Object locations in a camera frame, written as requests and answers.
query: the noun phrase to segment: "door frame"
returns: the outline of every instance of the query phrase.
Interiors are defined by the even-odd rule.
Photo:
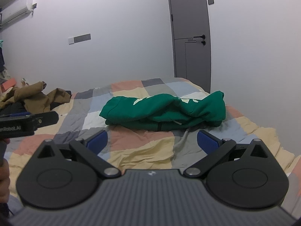
[[[209,18],[209,5],[208,1],[206,0],[206,5],[207,5],[207,11],[208,11],[208,20],[209,20],[209,33],[210,33],[210,63],[211,63],[211,70],[212,70],[212,48],[211,48],[211,30],[210,30],[210,18]],[[171,1],[168,0],[168,6],[169,6],[169,11],[170,11],[170,24],[171,24],[171,36],[172,36],[172,41],[173,41],[173,68],[174,68],[174,76],[176,77],[176,54],[175,54],[175,37],[174,37],[174,30],[173,30],[173,20],[172,20],[172,9],[171,9]]]
[[[172,11],[171,11],[171,2],[168,0],[168,5],[169,5],[169,11],[170,11],[170,24],[171,24],[171,37],[173,41],[173,71],[174,71],[174,76],[176,76],[176,54],[175,54],[175,37],[174,37],[174,31],[173,31],[173,20],[172,20]]]

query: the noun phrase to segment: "gray door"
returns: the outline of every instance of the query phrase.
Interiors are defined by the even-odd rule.
[[[210,92],[211,46],[207,0],[170,0],[175,76]]]

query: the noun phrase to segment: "wall switch panel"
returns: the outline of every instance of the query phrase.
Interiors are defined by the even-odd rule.
[[[68,43],[73,44],[73,43],[77,43],[77,42],[81,42],[81,41],[85,41],[85,40],[91,40],[91,34],[80,35],[80,36],[68,38]]]

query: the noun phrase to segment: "brown jacket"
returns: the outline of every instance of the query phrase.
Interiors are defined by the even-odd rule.
[[[50,104],[69,103],[71,96],[63,89],[57,88],[45,95],[42,93],[43,82],[26,86],[23,88],[13,87],[13,89],[0,102],[0,109],[11,103],[23,101],[25,109],[32,114],[39,114],[50,111]]]

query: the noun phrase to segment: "door handle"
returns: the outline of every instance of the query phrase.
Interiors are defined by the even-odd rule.
[[[205,35],[194,36],[193,38],[202,38],[203,40],[206,38]]]

